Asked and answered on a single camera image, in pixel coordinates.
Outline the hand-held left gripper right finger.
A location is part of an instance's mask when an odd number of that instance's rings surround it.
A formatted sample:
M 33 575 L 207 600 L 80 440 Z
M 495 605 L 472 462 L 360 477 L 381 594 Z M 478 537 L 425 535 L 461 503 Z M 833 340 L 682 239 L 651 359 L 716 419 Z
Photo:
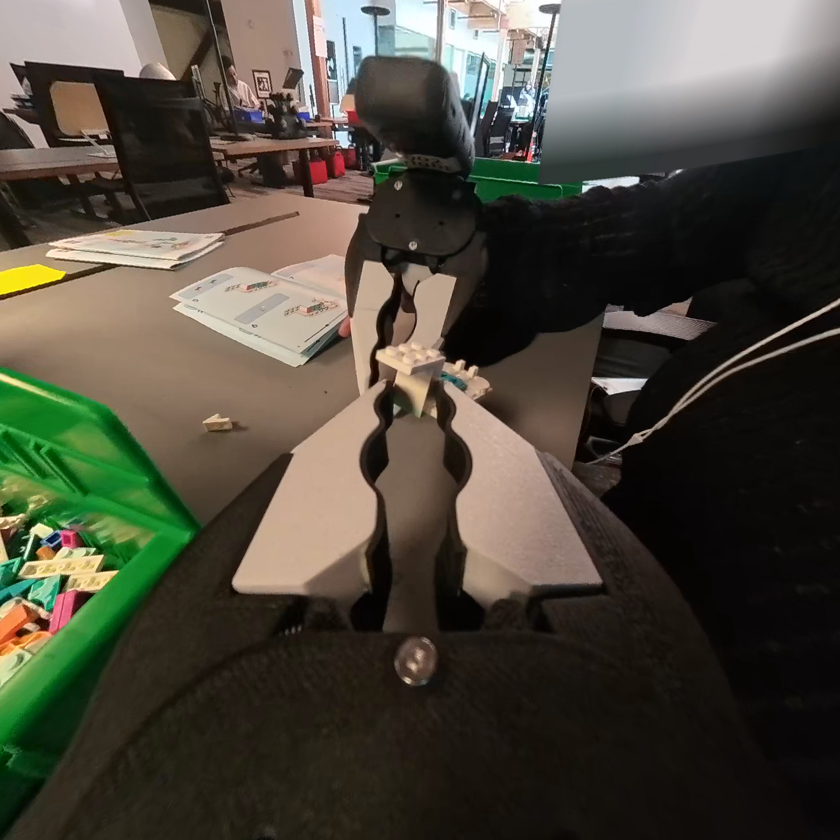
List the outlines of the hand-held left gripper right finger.
M 435 561 L 436 606 L 600 590 L 602 577 L 538 450 L 453 385 L 439 393 L 437 422 L 457 491 Z

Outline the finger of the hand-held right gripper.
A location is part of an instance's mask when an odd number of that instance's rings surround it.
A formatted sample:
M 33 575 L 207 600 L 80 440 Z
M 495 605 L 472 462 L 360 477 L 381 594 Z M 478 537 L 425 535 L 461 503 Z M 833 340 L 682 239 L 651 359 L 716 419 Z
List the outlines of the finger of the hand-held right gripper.
M 409 265 L 402 272 L 402 288 L 396 343 L 418 343 L 440 350 L 447 331 L 476 291 L 476 273 L 456 277 Z
M 393 320 L 401 286 L 382 258 L 366 225 L 357 225 L 345 261 L 344 278 L 349 305 L 350 337 L 359 393 L 379 380 L 376 352 L 387 343 L 386 324 Z

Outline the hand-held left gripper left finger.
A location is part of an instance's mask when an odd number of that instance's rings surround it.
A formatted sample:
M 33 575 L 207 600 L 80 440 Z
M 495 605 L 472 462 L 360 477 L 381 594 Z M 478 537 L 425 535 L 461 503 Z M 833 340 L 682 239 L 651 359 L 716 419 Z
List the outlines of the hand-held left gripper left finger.
M 385 505 L 392 384 L 379 382 L 297 446 L 239 567 L 245 595 L 361 599 L 390 588 Z

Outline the white lego assembly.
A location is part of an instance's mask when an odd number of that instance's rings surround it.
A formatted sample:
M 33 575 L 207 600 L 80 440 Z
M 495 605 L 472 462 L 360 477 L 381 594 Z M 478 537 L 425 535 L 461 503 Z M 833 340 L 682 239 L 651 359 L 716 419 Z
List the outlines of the white lego assembly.
M 389 345 L 376 351 L 374 358 L 380 367 L 394 373 L 392 401 L 396 416 L 436 418 L 437 388 L 446 383 L 475 402 L 492 391 L 478 366 L 468 366 L 464 360 L 447 362 L 440 350 L 420 343 Z

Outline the pile of mixed lego bricks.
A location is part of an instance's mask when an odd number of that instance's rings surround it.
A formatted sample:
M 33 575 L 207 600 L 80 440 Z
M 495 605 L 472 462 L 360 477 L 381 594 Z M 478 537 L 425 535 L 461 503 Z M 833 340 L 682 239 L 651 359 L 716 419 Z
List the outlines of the pile of mixed lego bricks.
M 91 514 L 2 479 L 1 685 L 5 689 L 125 565 Z

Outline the open instruction booklet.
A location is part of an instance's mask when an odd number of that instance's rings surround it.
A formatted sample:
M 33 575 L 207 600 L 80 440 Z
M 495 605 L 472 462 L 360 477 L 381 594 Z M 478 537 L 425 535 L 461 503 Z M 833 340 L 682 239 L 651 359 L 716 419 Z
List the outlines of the open instruction booklet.
M 343 257 L 267 274 L 229 268 L 173 293 L 174 309 L 216 333 L 296 368 L 327 347 L 348 314 Z

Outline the brown wooden table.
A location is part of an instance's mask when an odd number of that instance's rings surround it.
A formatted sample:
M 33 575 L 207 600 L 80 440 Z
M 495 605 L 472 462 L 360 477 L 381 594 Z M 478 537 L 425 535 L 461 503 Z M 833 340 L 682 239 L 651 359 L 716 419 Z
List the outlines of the brown wooden table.
M 332 150 L 338 146 L 335 139 L 317 137 L 293 140 L 241 140 L 236 142 L 212 138 L 210 143 L 213 151 L 220 152 L 228 161 L 259 158 L 261 156 L 282 153 L 296 154 L 301 168 L 302 191 L 303 195 L 307 198 L 314 197 L 310 153 L 314 151 Z
M 119 161 L 111 146 L 102 150 L 90 145 L 1 150 L 3 185 L 44 181 L 53 177 L 67 179 L 81 209 L 91 218 L 99 218 L 99 215 L 88 195 L 82 192 L 79 177 L 98 172 L 119 172 Z

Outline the black device on table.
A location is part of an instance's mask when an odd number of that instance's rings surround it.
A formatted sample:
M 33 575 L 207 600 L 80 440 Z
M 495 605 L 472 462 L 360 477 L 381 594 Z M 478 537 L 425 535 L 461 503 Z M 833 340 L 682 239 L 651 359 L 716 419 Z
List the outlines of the black device on table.
M 266 107 L 266 130 L 272 139 L 299 140 L 308 137 L 308 125 L 301 117 L 290 93 L 271 93 Z

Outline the black floor lamp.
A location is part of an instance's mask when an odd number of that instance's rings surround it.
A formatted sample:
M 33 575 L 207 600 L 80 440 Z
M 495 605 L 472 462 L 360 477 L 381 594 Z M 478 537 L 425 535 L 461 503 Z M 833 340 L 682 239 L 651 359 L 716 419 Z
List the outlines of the black floor lamp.
M 537 108 L 534 119 L 534 160 L 539 162 L 542 155 L 543 134 L 545 130 L 545 123 L 547 118 L 548 98 L 550 90 L 550 82 L 546 81 L 547 72 L 549 69 L 550 59 L 554 50 L 554 37 L 557 25 L 558 16 L 560 13 L 561 2 L 544 3 L 540 5 L 539 11 L 551 17 L 549 24 L 548 37 L 545 39 L 544 51 L 542 56 L 542 64 L 539 74 L 539 90 L 537 99 Z
M 372 21 L 373 33 L 374 33 L 374 55 L 378 56 L 380 54 L 380 27 L 379 27 L 379 20 L 380 18 L 386 18 L 391 15 L 391 10 L 389 7 L 382 5 L 381 3 L 369 3 L 363 5 L 360 8 L 360 11 L 363 15 L 369 17 Z

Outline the white paper sheet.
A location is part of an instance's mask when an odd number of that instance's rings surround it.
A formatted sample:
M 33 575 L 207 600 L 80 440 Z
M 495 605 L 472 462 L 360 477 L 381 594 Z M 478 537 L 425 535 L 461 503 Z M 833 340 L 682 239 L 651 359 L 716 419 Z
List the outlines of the white paper sheet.
M 612 310 L 604 314 L 602 326 L 604 329 L 617 332 L 642 333 L 689 342 L 714 327 L 715 323 L 666 311 L 638 316 L 632 311 Z

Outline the closed instruction booklet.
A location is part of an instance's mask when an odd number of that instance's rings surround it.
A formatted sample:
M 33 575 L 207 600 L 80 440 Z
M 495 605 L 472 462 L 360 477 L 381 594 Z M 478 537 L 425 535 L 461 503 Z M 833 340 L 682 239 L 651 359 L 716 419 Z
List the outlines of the closed instruction booklet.
M 218 249 L 225 235 L 155 232 L 131 228 L 50 243 L 50 259 L 77 263 L 176 270 Z

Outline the black mesh office chair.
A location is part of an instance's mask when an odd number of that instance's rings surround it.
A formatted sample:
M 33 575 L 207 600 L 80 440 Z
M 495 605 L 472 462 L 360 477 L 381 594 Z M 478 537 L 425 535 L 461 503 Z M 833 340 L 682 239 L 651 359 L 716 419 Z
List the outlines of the black mesh office chair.
M 194 84 L 92 75 L 123 186 L 131 224 L 229 204 Z

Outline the yellow paper sheet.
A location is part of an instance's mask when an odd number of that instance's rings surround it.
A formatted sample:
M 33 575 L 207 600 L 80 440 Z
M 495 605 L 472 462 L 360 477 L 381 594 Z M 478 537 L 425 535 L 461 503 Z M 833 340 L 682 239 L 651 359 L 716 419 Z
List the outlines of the yellow paper sheet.
M 4 269 L 0 273 L 1 298 L 31 291 L 63 280 L 67 273 L 40 264 Z

